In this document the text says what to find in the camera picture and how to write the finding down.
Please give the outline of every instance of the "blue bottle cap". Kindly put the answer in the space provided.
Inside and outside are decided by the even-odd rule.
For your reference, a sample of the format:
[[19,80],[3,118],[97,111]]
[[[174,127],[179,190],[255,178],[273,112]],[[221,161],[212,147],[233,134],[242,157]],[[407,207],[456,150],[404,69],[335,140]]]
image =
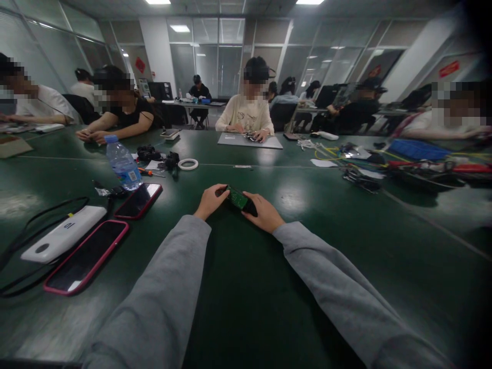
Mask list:
[[104,139],[106,140],[107,144],[112,143],[112,142],[118,142],[118,137],[116,137],[116,135],[104,136]]

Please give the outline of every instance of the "green workbench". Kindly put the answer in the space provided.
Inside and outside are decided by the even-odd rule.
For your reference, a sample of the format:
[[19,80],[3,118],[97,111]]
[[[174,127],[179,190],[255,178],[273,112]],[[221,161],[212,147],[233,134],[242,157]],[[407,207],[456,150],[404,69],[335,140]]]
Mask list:
[[[90,196],[91,204],[103,206],[93,179],[117,185],[105,147],[83,144],[75,129],[28,136],[34,151],[0,161],[0,251],[33,214],[65,199]],[[486,236],[477,232],[490,213],[490,191],[466,188],[427,199],[388,181],[385,192],[372,195],[337,169],[315,167],[312,150],[281,135],[283,150],[217,145],[218,137],[183,131],[178,141],[164,142],[154,131],[123,141],[132,152],[152,144],[200,165],[181,171],[178,181],[145,178],[163,192],[143,219],[129,222],[127,237],[80,294],[63,297],[38,286],[0,301],[0,358],[82,361],[170,229],[196,210],[205,188],[229,183],[262,194],[285,221],[301,221],[338,248],[409,325],[450,358],[462,359],[478,296],[489,288],[483,271],[490,257],[477,252],[487,251]],[[323,143],[349,140],[369,147],[381,139]],[[208,223],[212,234],[185,368],[363,367],[272,236],[227,204]],[[15,255],[0,284],[34,267]]]

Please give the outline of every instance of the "tape roll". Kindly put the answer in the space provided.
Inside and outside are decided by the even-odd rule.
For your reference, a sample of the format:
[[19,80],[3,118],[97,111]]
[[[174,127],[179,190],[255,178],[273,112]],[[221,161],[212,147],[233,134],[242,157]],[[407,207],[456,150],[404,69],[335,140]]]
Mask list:
[[[193,165],[192,166],[189,166],[189,167],[185,167],[183,166],[184,163],[187,163],[187,162],[192,162]],[[181,160],[179,163],[178,163],[178,167],[181,169],[181,170],[193,170],[193,169],[196,169],[198,167],[198,161],[196,161],[195,159],[184,159],[184,160]]]

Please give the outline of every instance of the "blue tray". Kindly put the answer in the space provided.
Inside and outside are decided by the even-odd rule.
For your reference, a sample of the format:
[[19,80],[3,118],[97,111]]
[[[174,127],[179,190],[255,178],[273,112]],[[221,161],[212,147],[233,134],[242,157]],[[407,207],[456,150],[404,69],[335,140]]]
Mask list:
[[426,142],[402,139],[394,140],[388,150],[415,160],[441,160],[451,153]]

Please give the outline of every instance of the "circuit board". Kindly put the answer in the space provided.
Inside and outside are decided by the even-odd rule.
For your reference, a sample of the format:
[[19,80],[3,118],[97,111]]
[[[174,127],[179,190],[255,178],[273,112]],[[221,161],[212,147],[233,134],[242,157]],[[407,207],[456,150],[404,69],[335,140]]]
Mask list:
[[232,202],[232,204],[234,204],[234,206],[242,210],[248,202],[248,198],[240,193],[238,190],[233,189],[231,186],[227,186],[225,190],[231,191],[229,193],[228,199]]

